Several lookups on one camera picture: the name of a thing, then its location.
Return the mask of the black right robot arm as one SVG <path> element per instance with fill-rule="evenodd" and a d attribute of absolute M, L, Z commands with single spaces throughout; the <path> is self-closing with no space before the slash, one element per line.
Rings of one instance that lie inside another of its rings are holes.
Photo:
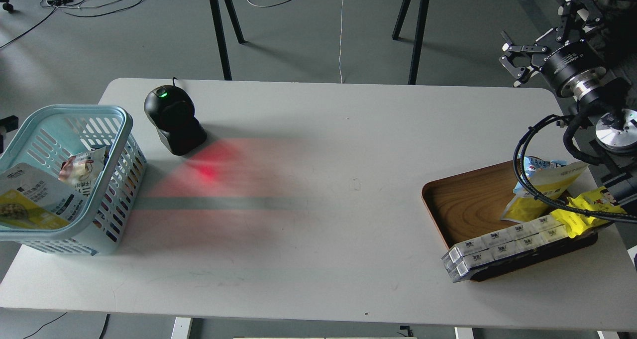
<path fill-rule="evenodd" d="M 564 146 L 573 157 L 603 166 L 603 185 L 624 207 L 636 201 L 636 163 L 620 166 L 615 157 L 636 155 L 636 112 L 626 105 L 629 85 L 616 78 L 603 82 L 607 65 L 589 42 L 589 33 L 604 23 L 593 0 L 556 0 L 560 24 L 531 45 L 516 45 L 504 31 L 500 63 L 516 79 L 527 83 L 543 76 L 557 97 L 573 97 L 572 120 Z"/>

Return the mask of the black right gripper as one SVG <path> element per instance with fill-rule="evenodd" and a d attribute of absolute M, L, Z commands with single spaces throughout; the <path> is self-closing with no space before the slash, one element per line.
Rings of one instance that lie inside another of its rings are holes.
<path fill-rule="evenodd" d="M 515 88 L 540 72 L 557 97 L 581 99 L 601 86 L 607 66 L 587 42 L 579 40 L 586 39 L 587 33 L 603 25 L 605 17 L 594 0 L 555 1 L 559 4 L 560 23 L 532 45 L 516 45 L 501 30 L 505 44 L 500 64 L 514 78 Z M 564 44 L 550 56 L 548 46 L 539 44 L 548 35 L 558 44 Z"/>

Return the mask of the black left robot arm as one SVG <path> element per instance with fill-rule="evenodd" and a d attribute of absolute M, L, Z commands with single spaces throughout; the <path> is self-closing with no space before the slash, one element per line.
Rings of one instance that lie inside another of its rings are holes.
<path fill-rule="evenodd" d="M 5 136 L 18 129 L 19 118 L 15 115 L 0 119 L 0 153 L 5 150 Z"/>

